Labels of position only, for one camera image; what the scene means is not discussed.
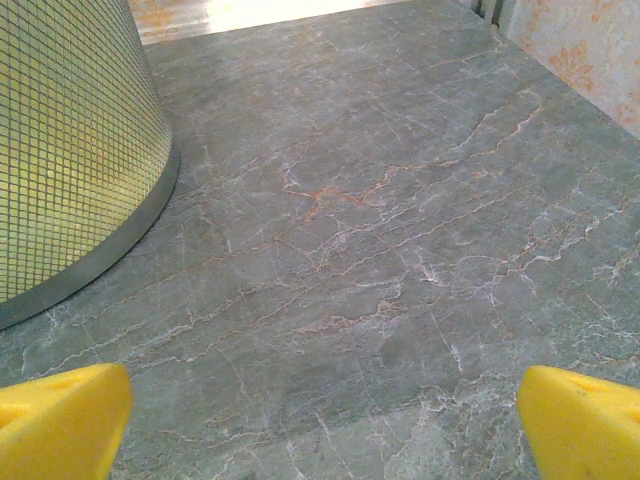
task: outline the orange floral pattern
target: orange floral pattern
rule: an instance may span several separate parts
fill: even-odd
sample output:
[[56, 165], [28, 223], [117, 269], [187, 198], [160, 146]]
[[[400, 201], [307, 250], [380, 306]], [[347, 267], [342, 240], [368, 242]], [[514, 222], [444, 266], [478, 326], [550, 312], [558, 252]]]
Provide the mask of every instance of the orange floral pattern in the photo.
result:
[[516, 0], [507, 36], [640, 138], [640, 0]]

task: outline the yellow object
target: yellow object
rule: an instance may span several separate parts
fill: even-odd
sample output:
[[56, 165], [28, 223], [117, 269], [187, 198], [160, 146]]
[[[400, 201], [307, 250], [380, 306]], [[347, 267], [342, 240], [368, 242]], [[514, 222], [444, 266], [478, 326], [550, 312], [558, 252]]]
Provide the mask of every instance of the yellow object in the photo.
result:
[[543, 480], [640, 479], [640, 390], [535, 366], [517, 405]]
[[122, 365], [0, 389], [0, 479], [105, 479], [132, 406]]

